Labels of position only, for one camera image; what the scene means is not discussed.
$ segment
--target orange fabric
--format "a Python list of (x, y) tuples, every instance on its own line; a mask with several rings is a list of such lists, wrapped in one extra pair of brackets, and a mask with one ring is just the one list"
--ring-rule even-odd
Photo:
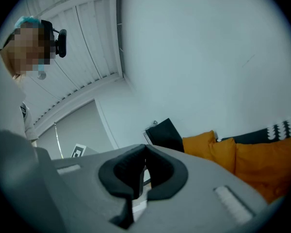
[(291, 137), (274, 143), (236, 144), (235, 175), (270, 203), (291, 184)]
[(183, 138), (184, 152), (214, 161), (231, 173), (235, 172), (236, 144), (233, 138), (216, 143), (214, 132)]

